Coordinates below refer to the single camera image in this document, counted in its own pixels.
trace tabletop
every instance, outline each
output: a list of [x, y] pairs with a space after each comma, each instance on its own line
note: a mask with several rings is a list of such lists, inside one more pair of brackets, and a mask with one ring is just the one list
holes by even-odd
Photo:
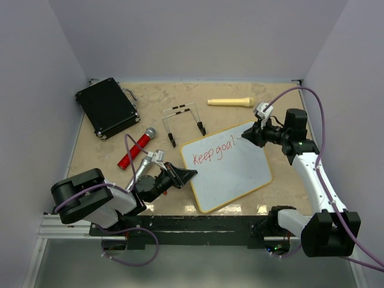
[[[122, 88], [129, 88], [138, 98], [136, 103], [140, 122], [125, 131], [101, 141], [94, 134], [89, 119], [84, 116], [77, 139], [69, 176], [100, 168], [109, 182], [125, 188], [132, 177], [131, 168], [121, 170], [117, 163], [126, 154], [124, 134], [129, 133], [138, 140], [146, 128], [154, 127], [157, 135], [146, 146], [147, 151], [162, 149], [166, 152], [165, 161], [176, 167], [184, 168], [180, 155], [183, 143], [202, 136], [191, 113], [182, 113], [169, 118], [170, 130], [176, 140], [174, 148], [163, 125], [163, 110], [173, 106], [196, 103], [201, 121], [207, 134], [223, 130], [241, 122], [255, 119], [253, 107], [208, 106], [207, 100], [213, 98], [253, 97], [256, 103], [271, 101], [279, 93], [295, 86], [294, 83], [147, 83], [124, 82]], [[284, 122], [288, 108], [302, 109], [298, 91], [292, 91], [274, 104], [273, 115]], [[161, 195], [147, 205], [141, 215], [266, 215], [272, 206], [294, 206], [304, 215], [311, 215], [311, 206], [300, 177], [289, 165], [287, 158], [278, 145], [267, 144], [264, 148], [269, 160], [273, 181], [230, 204], [203, 214], [197, 207], [196, 200], [188, 183], [180, 190], [170, 188], [167, 195]], [[140, 153], [133, 161], [137, 168], [144, 154]], [[153, 166], [148, 174], [158, 175], [159, 168]]]

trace whiteboard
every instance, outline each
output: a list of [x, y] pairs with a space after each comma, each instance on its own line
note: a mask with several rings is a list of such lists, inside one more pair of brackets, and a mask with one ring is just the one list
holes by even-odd
[[253, 124], [242, 123], [181, 146], [185, 167], [198, 171], [191, 185], [201, 212], [210, 212], [272, 182], [264, 150], [241, 138]]

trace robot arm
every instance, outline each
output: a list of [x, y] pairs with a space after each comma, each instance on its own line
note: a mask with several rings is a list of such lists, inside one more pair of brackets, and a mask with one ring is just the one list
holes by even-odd
[[[180, 169], [170, 162], [164, 163], [163, 158], [164, 151], [149, 152], [136, 171], [136, 182], [132, 179], [125, 193], [122, 193], [124, 189], [118, 191], [114, 184], [108, 182], [100, 169], [91, 169], [56, 183], [51, 192], [56, 207], [62, 206], [58, 211], [62, 223], [86, 220], [104, 229], [115, 230], [124, 216], [143, 212], [146, 209], [145, 202], [154, 201], [170, 187], [180, 189], [197, 174], [196, 170]], [[145, 174], [153, 163], [161, 170], [156, 177]], [[97, 188], [76, 196], [94, 186]]]
[[[308, 257], [351, 255], [355, 243], [343, 229], [316, 174], [319, 149], [314, 141], [307, 139], [307, 113], [300, 109], [288, 109], [284, 125], [279, 127], [272, 125], [272, 106], [267, 106], [267, 103], [260, 103], [256, 107], [254, 113], [258, 120], [243, 132], [242, 137], [261, 148], [268, 142], [281, 145], [289, 164], [304, 183], [314, 212], [312, 217], [306, 217], [295, 209], [282, 207], [278, 210], [275, 224], [299, 237]], [[338, 211], [357, 236], [361, 223], [359, 215], [349, 212], [337, 197], [321, 162], [318, 169], [336, 201]]]

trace microphone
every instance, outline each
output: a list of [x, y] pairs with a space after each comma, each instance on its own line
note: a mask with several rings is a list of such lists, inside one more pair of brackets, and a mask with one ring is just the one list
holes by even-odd
[[[156, 136], [156, 130], [155, 128], [152, 128], [152, 127], [149, 127], [145, 130], [145, 133], [144, 135], [139, 139], [139, 141], [137, 141], [137, 144], [141, 147], [141, 148], [144, 148], [145, 145], [148, 144], [148, 142], [153, 139], [154, 137]], [[137, 147], [136, 145], [134, 145], [131, 149], [130, 149], [130, 152], [131, 152], [131, 156], [132, 156], [132, 160], [135, 159], [135, 157], [138, 155], [138, 153], [140, 152], [140, 149], [139, 147]], [[122, 169], [122, 170], [125, 170], [128, 165], [130, 164], [130, 159], [128, 157], [128, 154], [126, 154], [121, 160], [120, 162], [118, 163], [118, 166]]]

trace handwritten text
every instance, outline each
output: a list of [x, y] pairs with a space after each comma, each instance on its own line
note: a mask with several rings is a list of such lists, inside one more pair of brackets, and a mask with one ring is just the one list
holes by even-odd
[[231, 135], [230, 136], [231, 139], [229, 141], [227, 141], [227, 143], [225, 144], [222, 144], [222, 145], [218, 145], [216, 148], [211, 148], [209, 149], [208, 151], [202, 153], [202, 154], [197, 154], [197, 155], [193, 155], [193, 164], [196, 166], [196, 165], [200, 165], [200, 164], [203, 164], [204, 161], [209, 161], [211, 162], [212, 160], [221, 160], [223, 159], [225, 153], [223, 153], [223, 151], [226, 151], [226, 150], [230, 150], [232, 149], [232, 144], [235, 146], [235, 138], [233, 138], [233, 136]]

